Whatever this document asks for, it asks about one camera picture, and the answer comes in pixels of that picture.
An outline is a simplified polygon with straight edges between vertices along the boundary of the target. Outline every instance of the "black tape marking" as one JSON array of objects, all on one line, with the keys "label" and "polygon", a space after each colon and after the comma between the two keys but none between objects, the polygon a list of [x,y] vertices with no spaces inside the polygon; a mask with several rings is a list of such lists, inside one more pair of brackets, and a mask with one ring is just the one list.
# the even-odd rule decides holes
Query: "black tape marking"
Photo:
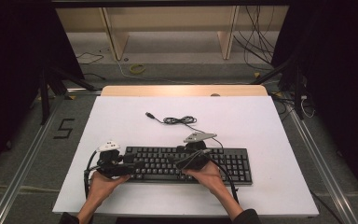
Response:
[{"label": "black tape marking", "polygon": [[58,131],[67,131],[68,133],[66,134],[66,136],[54,136],[54,139],[66,139],[69,138],[69,136],[71,135],[71,132],[73,130],[73,128],[63,128],[62,125],[66,122],[66,121],[74,121],[75,119],[63,119],[61,121],[61,125],[60,128],[58,128]]}]

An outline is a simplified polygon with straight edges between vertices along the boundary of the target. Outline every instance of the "floor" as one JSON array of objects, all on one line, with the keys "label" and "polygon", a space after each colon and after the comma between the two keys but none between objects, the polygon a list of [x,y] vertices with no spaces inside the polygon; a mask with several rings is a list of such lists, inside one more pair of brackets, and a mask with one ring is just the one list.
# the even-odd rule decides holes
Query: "floor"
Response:
[{"label": "floor", "polygon": [[[272,45],[276,36],[272,32],[268,33]],[[68,34],[68,37],[86,81],[97,87],[130,84],[245,84],[270,69],[259,58],[244,53],[236,42],[233,43],[230,59],[223,60],[216,33],[210,32],[131,34],[119,63],[113,60],[104,34]],[[145,67],[141,75],[130,73],[130,66],[137,63]],[[279,77],[275,77],[264,84],[268,92],[279,91],[276,86],[278,81]],[[98,95],[98,92],[77,91],[78,86],[71,82],[65,84],[72,89],[68,94],[71,97],[60,98],[51,94],[51,122],[45,126],[40,125],[41,102],[36,98],[30,105],[26,119],[11,139],[11,149],[0,156],[0,202],[10,186],[21,179],[19,174],[20,168],[24,167],[23,159],[31,158],[29,166],[25,166],[27,169],[23,172],[17,193],[3,209],[7,211],[4,223],[58,223],[60,219],[60,215],[53,214],[51,210]],[[286,92],[282,97],[290,98],[291,94]],[[312,116],[312,107],[305,107],[311,118],[305,116],[304,120],[296,121],[296,114],[290,105],[280,101],[275,101],[275,104],[304,178],[310,190],[323,203],[315,197],[315,203],[320,209],[317,217],[262,217],[263,223],[339,223],[327,207],[344,220],[343,223],[358,223],[358,182],[345,160],[339,156],[317,112]],[[60,130],[62,127],[72,129],[67,138],[60,138],[67,134]],[[41,141],[35,141],[40,136],[43,136]],[[310,138],[313,140],[311,146],[304,140]],[[332,177],[326,177],[321,172],[320,166],[315,163],[318,158],[315,159],[312,150],[320,152]],[[337,195],[334,195],[332,189],[338,190],[338,198],[339,193],[342,193],[349,210],[337,206]],[[113,217],[96,216],[95,223],[114,223],[114,220]]]}]

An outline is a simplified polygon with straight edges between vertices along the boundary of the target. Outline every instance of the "person's right hand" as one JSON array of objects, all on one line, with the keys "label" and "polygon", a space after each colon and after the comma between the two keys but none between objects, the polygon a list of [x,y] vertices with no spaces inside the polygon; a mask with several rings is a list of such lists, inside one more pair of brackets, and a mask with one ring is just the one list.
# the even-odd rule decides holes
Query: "person's right hand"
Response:
[{"label": "person's right hand", "polygon": [[226,189],[220,176],[219,168],[211,161],[208,161],[200,170],[183,170],[182,173],[192,175],[214,195]]}]

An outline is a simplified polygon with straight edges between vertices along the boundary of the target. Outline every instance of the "person's left hand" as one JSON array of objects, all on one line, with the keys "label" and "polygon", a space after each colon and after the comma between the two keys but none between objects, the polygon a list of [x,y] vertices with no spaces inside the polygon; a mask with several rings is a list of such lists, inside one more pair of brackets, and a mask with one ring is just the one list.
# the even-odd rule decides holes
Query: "person's left hand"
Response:
[{"label": "person's left hand", "polygon": [[102,203],[119,184],[126,182],[129,178],[129,175],[123,175],[117,179],[110,179],[95,171],[91,177],[88,199]]}]

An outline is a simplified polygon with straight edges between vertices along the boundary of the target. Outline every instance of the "hand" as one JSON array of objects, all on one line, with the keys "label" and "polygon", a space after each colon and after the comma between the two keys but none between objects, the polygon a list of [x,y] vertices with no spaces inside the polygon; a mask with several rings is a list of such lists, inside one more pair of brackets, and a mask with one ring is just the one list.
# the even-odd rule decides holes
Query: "hand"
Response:
[{"label": "hand", "polygon": [[192,175],[201,183],[201,185],[209,189],[214,195],[226,189],[220,176],[219,169],[211,161],[208,161],[208,163],[206,163],[200,170],[183,170],[182,173]]},{"label": "hand", "polygon": [[77,214],[79,223],[89,223],[92,215],[103,201],[109,197],[119,184],[126,182],[129,178],[129,175],[124,175],[117,179],[110,179],[101,175],[98,171],[94,172],[91,178],[91,186],[89,187],[89,197]]}]

